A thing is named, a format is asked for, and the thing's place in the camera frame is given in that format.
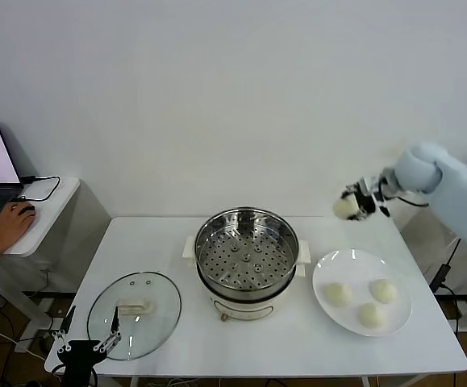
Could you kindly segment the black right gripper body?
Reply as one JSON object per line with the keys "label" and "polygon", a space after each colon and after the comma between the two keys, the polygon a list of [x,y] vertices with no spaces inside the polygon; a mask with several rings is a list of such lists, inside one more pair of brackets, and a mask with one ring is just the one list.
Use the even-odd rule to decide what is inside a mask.
{"label": "black right gripper body", "polygon": [[386,204],[384,185],[387,183],[385,177],[362,177],[358,181],[356,202],[358,214],[390,214]]}

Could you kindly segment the person's right hand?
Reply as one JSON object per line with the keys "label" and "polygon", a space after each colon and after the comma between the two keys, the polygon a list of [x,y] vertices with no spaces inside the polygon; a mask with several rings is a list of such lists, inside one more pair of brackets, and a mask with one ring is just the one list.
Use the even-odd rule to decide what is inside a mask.
{"label": "person's right hand", "polygon": [[0,212],[0,254],[12,247],[35,220],[35,207],[29,202],[11,202]]}

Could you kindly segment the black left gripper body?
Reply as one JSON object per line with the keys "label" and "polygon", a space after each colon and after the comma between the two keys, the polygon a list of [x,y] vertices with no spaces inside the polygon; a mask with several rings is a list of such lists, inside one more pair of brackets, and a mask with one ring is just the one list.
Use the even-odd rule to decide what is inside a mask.
{"label": "black left gripper body", "polygon": [[71,340],[57,351],[61,386],[98,386],[95,366],[107,358],[98,340]]}

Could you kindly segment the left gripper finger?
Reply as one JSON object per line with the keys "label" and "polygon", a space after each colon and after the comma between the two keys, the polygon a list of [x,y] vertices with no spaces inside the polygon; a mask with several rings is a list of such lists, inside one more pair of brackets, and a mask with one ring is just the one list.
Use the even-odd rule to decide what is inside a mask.
{"label": "left gripper finger", "polygon": [[93,348],[94,352],[110,352],[121,340],[119,332],[119,310],[115,307],[115,312],[111,320],[109,335],[96,344]]}
{"label": "left gripper finger", "polygon": [[66,316],[63,318],[60,328],[52,333],[54,339],[60,340],[62,343],[67,343],[67,334],[71,326],[76,306],[72,306]]}

